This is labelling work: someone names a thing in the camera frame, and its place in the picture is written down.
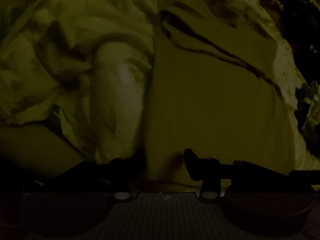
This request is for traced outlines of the plain beige small garment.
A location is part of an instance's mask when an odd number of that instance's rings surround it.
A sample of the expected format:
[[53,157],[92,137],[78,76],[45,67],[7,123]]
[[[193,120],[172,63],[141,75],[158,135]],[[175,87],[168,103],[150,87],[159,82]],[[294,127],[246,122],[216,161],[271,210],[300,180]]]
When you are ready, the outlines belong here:
[[257,24],[231,28],[205,10],[159,13],[146,128],[148,175],[192,185],[182,154],[287,174],[295,165],[287,106],[264,76],[277,44]]

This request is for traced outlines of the leaf-patterned white bedsheet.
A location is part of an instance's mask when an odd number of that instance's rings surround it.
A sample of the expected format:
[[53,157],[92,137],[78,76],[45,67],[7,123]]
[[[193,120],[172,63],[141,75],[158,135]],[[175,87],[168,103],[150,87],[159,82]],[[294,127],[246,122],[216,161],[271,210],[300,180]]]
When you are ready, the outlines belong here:
[[291,46],[259,0],[32,0],[1,45],[1,125],[45,120],[53,108],[67,140],[108,164],[146,157],[159,13],[205,10],[231,28],[257,24],[277,44],[265,72],[287,106],[297,170],[319,169],[295,117],[303,78]]

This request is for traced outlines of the dark patterned cloth pile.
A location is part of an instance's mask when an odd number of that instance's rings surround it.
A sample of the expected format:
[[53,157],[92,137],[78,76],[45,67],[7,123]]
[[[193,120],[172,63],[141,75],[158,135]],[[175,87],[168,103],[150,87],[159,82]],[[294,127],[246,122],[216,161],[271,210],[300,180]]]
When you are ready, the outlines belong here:
[[291,46],[303,78],[295,117],[306,149],[319,158],[319,4],[316,0],[259,0]]

